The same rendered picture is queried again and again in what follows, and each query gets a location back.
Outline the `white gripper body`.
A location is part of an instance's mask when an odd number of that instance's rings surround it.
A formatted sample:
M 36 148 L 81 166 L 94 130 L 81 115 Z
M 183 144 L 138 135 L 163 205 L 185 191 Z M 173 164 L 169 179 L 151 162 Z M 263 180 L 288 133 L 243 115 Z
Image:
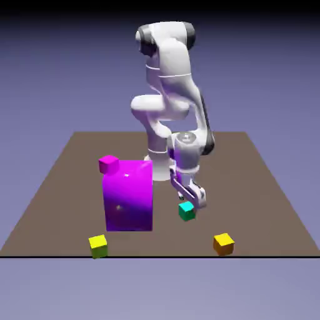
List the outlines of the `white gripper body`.
M 177 192 L 180 192 L 184 199 L 190 201 L 196 209 L 204 208 L 207 204 L 206 192 L 203 187 L 194 182 L 199 166 L 192 169 L 170 166 L 169 170 L 171 184 Z

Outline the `small teal cube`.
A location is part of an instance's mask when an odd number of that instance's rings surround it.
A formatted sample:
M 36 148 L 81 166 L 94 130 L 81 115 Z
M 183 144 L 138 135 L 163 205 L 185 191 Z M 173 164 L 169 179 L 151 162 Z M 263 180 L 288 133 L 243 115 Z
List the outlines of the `small teal cube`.
M 196 217 L 194 206 L 190 201 L 180 203 L 178 213 L 183 221 L 190 221 Z

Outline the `small orange cube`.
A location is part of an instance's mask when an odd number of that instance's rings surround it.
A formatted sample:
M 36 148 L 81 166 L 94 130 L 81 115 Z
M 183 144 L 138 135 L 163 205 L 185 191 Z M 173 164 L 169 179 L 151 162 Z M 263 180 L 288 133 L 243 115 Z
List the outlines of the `small orange cube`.
M 228 233 L 222 233 L 213 236 L 213 248 L 217 252 L 218 256 L 227 256 L 234 251 L 234 240 Z

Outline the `small magenta cube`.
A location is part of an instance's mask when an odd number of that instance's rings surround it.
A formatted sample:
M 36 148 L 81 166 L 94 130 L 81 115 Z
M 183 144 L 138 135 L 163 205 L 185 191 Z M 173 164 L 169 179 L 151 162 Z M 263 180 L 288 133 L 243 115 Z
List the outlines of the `small magenta cube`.
M 106 155 L 99 159 L 101 174 L 114 174 L 119 169 L 119 159 L 113 155 Z

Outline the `small yellow cube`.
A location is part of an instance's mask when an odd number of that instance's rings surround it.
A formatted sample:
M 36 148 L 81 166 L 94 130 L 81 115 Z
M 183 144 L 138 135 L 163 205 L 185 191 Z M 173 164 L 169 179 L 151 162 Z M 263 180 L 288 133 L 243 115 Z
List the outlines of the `small yellow cube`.
M 90 237 L 88 241 L 93 259 L 104 258 L 108 255 L 108 242 L 105 235 Z

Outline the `large magenta box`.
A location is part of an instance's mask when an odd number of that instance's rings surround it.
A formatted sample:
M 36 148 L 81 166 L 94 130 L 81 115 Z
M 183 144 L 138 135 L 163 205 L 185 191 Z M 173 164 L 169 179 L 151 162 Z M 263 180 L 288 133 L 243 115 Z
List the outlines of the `large magenta box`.
M 102 194 L 106 231 L 153 230 L 153 164 L 119 160 L 114 174 L 104 174 Z

